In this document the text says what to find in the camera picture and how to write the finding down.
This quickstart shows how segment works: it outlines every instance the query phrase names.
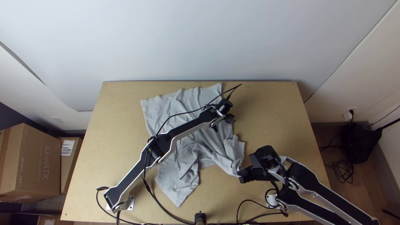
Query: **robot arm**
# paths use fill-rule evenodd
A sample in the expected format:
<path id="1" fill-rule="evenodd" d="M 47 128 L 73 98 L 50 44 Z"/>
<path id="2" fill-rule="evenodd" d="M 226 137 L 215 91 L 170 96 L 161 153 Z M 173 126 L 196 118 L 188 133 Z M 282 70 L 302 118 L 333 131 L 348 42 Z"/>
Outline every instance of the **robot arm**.
<path id="1" fill-rule="evenodd" d="M 116 186 L 109 188 L 105 192 L 104 197 L 112 212 L 116 213 L 118 210 L 126 209 L 124 203 L 129 198 L 129 192 L 141 180 L 140 177 L 169 157 L 176 148 L 177 140 L 199 129 L 213 128 L 217 132 L 217 125 L 223 120 L 228 123 L 234 123 L 234 116 L 228 114 L 232 106 L 230 101 L 223 98 L 218 105 L 207 106 L 198 118 L 167 133 L 151 137 L 143 149 L 139 161 Z"/>
<path id="2" fill-rule="evenodd" d="M 252 180 L 281 181 L 282 189 L 275 195 L 269 195 L 270 203 L 279 205 L 282 211 L 303 213 L 326 225 L 357 224 L 378 225 L 376 218 L 369 216 L 323 184 L 317 176 L 304 165 L 295 160 L 278 156 L 274 149 L 267 145 L 257 149 L 250 156 L 252 166 L 241 171 L 240 182 Z M 284 164 L 290 163 L 286 170 Z M 321 207 L 301 195 L 310 195 L 327 207 Z"/>

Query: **tabletop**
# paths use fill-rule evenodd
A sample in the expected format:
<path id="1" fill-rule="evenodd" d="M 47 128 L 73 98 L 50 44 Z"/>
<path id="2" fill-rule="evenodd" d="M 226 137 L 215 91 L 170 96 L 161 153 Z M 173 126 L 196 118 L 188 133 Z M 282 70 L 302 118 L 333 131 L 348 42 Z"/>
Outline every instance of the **tabletop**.
<path id="1" fill-rule="evenodd" d="M 65 200 L 62 220 L 110 222 L 96 203 L 96 188 L 112 187 L 139 160 L 149 133 L 145 126 L 140 100 L 165 95 L 179 89 L 208 87 L 218 82 L 194 81 L 125 81 L 104 82 L 98 96 Z M 234 134 L 246 143 L 242 167 L 251 165 L 248 155 L 264 145 L 271 145 L 279 155 L 288 156 L 311 169 L 321 183 L 330 187 L 325 167 L 296 82 L 221 82 L 227 90 L 240 83 L 230 101 L 235 115 Z M 172 214 L 188 221 L 198 212 L 206 213 L 208 223 L 235 223 L 237 207 L 245 199 L 265 203 L 264 193 L 270 182 L 240 184 L 239 179 L 218 166 L 200 171 L 200 184 L 177 208 L 154 181 L 157 168 L 147 175 L 155 196 Z M 104 191 L 99 193 L 105 208 Z M 121 218 L 135 223 L 177 223 L 158 207 L 143 184 L 130 193 L 134 208 L 122 211 Z M 244 203 L 239 220 L 246 221 L 266 209 Z M 300 213 L 270 215 L 258 222 L 310 220 Z"/>

